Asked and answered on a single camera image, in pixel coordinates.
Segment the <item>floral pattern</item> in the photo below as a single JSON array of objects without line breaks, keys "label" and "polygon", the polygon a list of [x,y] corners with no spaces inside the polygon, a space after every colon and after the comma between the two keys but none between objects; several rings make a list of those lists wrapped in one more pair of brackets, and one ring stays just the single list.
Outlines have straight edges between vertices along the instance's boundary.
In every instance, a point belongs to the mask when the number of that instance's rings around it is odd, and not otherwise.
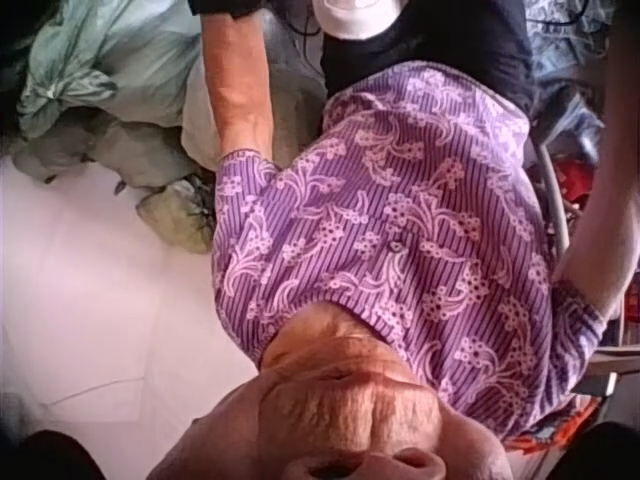
[{"label": "floral pattern", "polygon": [[234,342],[259,362],[300,308],[334,302],[500,437],[556,408],[604,322],[550,283],[526,118],[413,62],[336,95],[324,130],[283,172],[250,150],[218,172],[213,287]]}]

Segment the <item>green plastic bag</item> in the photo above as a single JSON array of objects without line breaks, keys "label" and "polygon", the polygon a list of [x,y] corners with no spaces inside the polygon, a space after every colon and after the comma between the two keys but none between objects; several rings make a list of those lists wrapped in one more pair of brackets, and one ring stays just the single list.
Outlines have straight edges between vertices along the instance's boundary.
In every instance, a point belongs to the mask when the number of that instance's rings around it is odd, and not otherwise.
[{"label": "green plastic bag", "polygon": [[184,0],[63,0],[31,50],[18,105],[23,134],[43,135],[74,106],[179,126],[199,39]]}]

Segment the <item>shirt button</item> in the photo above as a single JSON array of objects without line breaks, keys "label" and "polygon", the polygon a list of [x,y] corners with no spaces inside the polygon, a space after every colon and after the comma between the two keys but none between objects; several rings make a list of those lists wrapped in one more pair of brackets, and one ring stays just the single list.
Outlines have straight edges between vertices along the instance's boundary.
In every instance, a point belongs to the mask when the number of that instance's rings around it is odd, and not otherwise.
[{"label": "shirt button", "polygon": [[400,242],[389,242],[389,251],[392,253],[402,253],[404,252],[405,247],[402,243]]}]

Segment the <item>mouth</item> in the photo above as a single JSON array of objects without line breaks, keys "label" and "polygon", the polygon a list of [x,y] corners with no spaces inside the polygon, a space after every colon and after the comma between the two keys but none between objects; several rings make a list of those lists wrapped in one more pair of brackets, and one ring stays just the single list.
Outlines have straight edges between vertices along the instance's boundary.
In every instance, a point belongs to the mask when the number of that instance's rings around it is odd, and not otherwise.
[{"label": "mouth", "polygon": [[320,382],[354,383],[392,381],[394,383],[417,384],[407,369],[395,362],[371,361],[370,359],[349,360],[311,372],[308,380]]}]

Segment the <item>purple striped shirt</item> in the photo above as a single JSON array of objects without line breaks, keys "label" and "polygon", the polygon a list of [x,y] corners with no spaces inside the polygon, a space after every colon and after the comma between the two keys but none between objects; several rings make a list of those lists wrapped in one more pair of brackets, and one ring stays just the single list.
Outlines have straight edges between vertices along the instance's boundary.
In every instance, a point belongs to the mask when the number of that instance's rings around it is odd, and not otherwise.
[{"label": "purple striped shirt", "polygon": [[528,129],[469,77],[411,62],[335,96],[289,169],[227,156],[213,255],[226,331],[259,362],[297,310],[334,302],[499,437],[533,425],[566,401],[605,322],[551,284]]}]

